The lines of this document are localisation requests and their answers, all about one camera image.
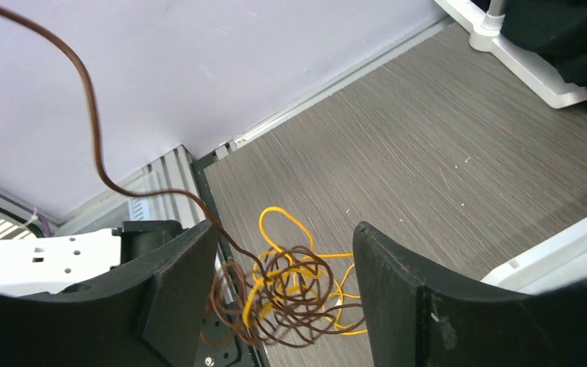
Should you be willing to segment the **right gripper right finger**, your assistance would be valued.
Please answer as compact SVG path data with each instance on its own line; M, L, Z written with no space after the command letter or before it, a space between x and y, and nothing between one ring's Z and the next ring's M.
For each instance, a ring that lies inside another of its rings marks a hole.
M376 366L587 366L587 279L537 295L508 291L364 221L352 251Z

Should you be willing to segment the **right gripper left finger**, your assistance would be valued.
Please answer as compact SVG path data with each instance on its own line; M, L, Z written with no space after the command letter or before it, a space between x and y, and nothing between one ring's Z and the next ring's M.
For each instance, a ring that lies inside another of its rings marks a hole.
M59 294L0 294L0 366L192 366L218 232L203 221Z

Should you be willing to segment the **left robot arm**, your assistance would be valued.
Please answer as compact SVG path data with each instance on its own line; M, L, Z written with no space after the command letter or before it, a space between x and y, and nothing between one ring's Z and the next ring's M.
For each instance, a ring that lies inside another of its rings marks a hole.
M139 258L182 232L174 220L126 221L79 235L0 240L0 294L60 293Z

